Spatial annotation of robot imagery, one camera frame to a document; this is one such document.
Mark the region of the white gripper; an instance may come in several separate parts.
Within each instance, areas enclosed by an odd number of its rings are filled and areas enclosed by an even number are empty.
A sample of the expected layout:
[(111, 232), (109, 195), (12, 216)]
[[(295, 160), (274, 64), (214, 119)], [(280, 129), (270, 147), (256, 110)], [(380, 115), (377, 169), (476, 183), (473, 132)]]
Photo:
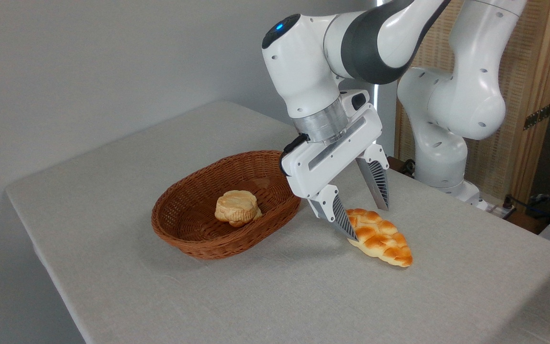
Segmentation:
[(292, 192), (308, 199), (315, 215), (327, 220), (349, 240), (356, 231), (338, 195), (328, 184), (356, 160), (377, 208), (389, 210), (388, 159), (377, 143), (382, 134), (378, 113), (365, 90), (346, 90), (329, 107), (295, 119), (299, 136), (280, 157), (280, 168)]

